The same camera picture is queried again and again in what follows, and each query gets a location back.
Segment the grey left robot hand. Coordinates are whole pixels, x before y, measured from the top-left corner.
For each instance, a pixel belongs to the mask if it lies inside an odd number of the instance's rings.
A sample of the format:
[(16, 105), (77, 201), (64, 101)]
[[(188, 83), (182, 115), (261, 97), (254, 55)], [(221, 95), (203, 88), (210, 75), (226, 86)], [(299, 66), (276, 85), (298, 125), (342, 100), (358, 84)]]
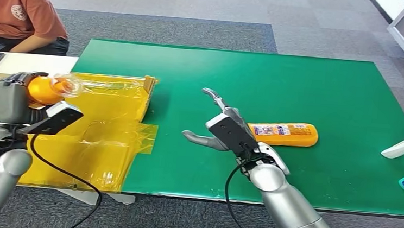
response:
[(0, 123), (36, 124), (48, 117), (46, 108), (29, 107), (27, 86), (46, 72), (18, 72), (0, 80)]

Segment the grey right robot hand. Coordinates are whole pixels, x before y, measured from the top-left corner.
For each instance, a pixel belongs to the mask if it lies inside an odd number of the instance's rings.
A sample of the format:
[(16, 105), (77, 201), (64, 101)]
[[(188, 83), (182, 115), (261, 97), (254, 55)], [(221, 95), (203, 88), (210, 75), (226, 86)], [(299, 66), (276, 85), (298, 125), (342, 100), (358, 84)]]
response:
[(205, 123), (209, 131), (215, 129), (213, 136), (199, 136), (190, 130), (184, 130), (181, 133), (190, 142), (209, 147), (218, 151), (229, 151), (240, 156), (244, 150), (241, 143), (246, 143), (252, 148), (257, 144), (247, 123), (242, 118), (239, 109), (229, 106), (223, 98), (210, 88), (203, 88), (203, 93), (210, 96), (213, 102), (221, 109), (221, 113)]

